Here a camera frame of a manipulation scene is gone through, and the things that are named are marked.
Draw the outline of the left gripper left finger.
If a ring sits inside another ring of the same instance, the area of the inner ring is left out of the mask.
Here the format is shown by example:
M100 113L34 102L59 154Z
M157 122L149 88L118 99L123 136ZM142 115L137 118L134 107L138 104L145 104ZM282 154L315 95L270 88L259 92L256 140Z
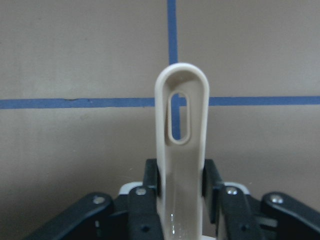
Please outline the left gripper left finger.
M117 198L92 192L26 236L27 240L161 240L159 171L145 162L143 182Z

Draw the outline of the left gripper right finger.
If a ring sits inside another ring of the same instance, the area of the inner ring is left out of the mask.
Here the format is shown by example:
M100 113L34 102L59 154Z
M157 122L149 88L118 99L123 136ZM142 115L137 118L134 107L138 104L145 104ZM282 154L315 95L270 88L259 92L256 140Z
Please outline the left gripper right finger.
M202 196L218 240L318 240L320 213L282 192L258 200L241 184L224 182L204 162Z

